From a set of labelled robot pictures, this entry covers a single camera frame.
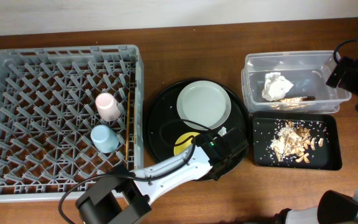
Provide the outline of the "yellow bowl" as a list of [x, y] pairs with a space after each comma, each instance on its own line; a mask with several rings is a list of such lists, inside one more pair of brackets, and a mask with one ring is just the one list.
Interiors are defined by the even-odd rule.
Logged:
[[191, 145], [192, 136], [197, 136], [197, 132], [187, 132], [182, 134], [175, 142], [175, 147], [173, 148], [173, 153], [175, 156], [182, 153], [188, 146]]

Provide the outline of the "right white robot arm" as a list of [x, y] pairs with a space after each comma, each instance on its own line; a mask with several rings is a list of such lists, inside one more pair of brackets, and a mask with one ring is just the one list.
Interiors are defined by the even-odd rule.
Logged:
[[[343, 57], [336, 63], [327, 85], [358, 94], [358, 61]], [[318, 206], [304, 210], [286, 208], [275, 214], [272, 223], [358, 223], [358, 188], [353, 197], [328, 190]]]

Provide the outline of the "gold foil snack wrapper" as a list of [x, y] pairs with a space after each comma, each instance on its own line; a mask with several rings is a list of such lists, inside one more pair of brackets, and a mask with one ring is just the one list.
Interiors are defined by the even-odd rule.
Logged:
[[277, 110], [295, 110], [313, 105], [313, 101], [316, 98], [314, 96], [298, 96], [293, 98], [283, 98], [275, 101], [272, 108]]

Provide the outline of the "light blue plastic cup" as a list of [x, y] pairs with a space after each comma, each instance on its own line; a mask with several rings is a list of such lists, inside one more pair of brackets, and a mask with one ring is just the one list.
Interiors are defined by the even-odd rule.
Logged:
[[98, 151], [114, 152], [119, 147], [117, 134], [105, 125], [97, 125], [91, 130], [91, 140]]

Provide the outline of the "grey round plate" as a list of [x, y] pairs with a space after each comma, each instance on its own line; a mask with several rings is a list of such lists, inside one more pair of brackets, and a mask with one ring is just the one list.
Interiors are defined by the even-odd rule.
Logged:
[[191, 82], [179, 93], [177, 111], [185, 124], [206, 131], [218, 128], [231, 113], [231, 99], [227, 91], [215, 82]]

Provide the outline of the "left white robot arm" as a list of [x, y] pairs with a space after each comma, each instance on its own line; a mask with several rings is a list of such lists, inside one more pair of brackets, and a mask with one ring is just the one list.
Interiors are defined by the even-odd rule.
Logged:
[[143, 169], [119, 167], [99, 176], [75, 203], [84, 223], [140, 223], [151, 205], [175, 187], [204, 176], [218, 180], [249, 143], [237, 128], [224, 135], [191, 135], [180, 154]]

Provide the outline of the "pink plastic cup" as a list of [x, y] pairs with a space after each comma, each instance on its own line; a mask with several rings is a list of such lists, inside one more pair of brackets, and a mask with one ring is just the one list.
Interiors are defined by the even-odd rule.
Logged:
[[121, 116], [118, 102], [110, 93], [100, 93], [95, 99], [95, 104], [101, 119], [105, 121], [114, 121]]

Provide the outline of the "white paper napkin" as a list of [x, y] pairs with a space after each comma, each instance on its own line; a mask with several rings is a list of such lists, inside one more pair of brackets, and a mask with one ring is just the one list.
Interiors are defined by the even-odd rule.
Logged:
[[267, 101], [278, 101], [284, 99], [285, 95], [292, 89], [294, 84], [286, 79], [280, 72], [265, 74], [262, 98]]

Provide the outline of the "food scraps pile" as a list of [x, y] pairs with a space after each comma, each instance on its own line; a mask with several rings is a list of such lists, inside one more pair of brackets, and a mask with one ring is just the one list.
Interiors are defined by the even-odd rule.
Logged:
[[313, 128], [307, 128], [303, 123], [285, 120], [279, 125], [275, 137], [270, 143], [278, 162], [295, 161], [296, 163], [310, 163], [313, 158], [311, 152], [317, 147], [324, 146], [324, 138], [313, 136]]

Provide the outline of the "brown wooden chopstick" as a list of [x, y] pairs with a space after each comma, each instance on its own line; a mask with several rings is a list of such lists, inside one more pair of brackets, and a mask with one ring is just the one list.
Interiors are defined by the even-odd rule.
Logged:
[[125, 161], [129, 160], [129, 135], [130, 135], [130, 117], [131, 117], [131, 92], [127, 95], [127, 116], [126, 116], [126, 155]]
[[135, 169], [137, 168], [137, 159], [136, 159], [136, 151], [137, 151], [137, 146], [136, 146], [137, 140], [136, 140], [136, 135], [133, 134], [132, 135], [132, 163], [133, 163], [133, 168]]

